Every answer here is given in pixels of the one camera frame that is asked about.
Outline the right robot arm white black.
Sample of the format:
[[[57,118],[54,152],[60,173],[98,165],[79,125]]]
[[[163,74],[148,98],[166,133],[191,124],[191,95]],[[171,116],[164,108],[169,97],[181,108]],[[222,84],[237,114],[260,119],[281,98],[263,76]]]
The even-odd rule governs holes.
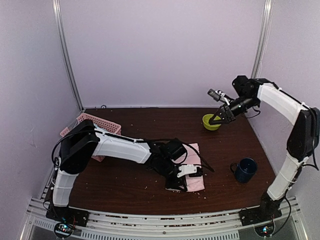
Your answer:
[[[257,205],[285,161],[287,139],[293,126],[269,104],[263,102],[261,106],[262,113],[255,118],[246,120],[239,116],[216,131],[204,132],[205,157],[217,171],[209,182],[211,211]],[[242,184],[228,168],[245,157],[257,162],[258,171],[249,183]]]

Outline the pink plastic basket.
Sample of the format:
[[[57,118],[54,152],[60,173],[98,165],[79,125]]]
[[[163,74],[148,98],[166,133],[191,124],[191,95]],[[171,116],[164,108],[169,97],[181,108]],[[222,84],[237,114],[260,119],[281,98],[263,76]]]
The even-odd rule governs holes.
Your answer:
[[[59,142],[59,158],[61,168],[78,168],[87,165],[95,153],[102,137],[121,136],[121,126],[87,113],[76,118],[77,125],[64,130]]]

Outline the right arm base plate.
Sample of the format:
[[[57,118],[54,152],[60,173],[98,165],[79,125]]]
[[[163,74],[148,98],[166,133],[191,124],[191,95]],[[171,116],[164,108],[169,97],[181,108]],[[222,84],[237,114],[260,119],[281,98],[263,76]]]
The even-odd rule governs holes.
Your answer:
[[[238,214],[243,227],[271,221],[282,216],[282,212],[278,209],[273,213],[262,213],[259,206],[241,209]]]

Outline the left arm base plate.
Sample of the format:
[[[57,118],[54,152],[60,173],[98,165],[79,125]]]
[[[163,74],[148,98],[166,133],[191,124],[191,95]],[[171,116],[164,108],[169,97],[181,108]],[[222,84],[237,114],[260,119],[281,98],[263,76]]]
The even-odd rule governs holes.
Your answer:
[[[46,212],[45,217],[71,226],[86,227],[90,213],[69,207],[55,207]]]

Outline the pink towel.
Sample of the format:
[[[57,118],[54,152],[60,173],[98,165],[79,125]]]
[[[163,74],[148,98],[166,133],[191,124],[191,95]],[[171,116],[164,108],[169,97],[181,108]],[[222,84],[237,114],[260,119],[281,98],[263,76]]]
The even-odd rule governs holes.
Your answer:
[[[198,192],[205,189],[204,178],[201,167],[201,159],[196,153],[199,151],[197,143],[191,143],[190,146],[184,145],[187,150],[186,160],[183,162],[188,167],[188,174],[185,175],[187,192]]]

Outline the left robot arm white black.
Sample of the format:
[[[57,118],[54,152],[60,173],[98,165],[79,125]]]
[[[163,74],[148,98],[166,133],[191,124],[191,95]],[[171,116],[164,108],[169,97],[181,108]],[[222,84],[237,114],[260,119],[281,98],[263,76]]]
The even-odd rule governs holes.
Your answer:
[[[108,132],[91,120],[79,123],[54,146],[58,155],[51,160],[57,171],[53,185],[52,213],[61,222],[72,218],[68,207],[77,176],[87,167],[93,156],[112,157],[143,164],[165,178],[165,188],[187,191],[186,178],[175,160],[187,153],[177,139],[131,138]]]

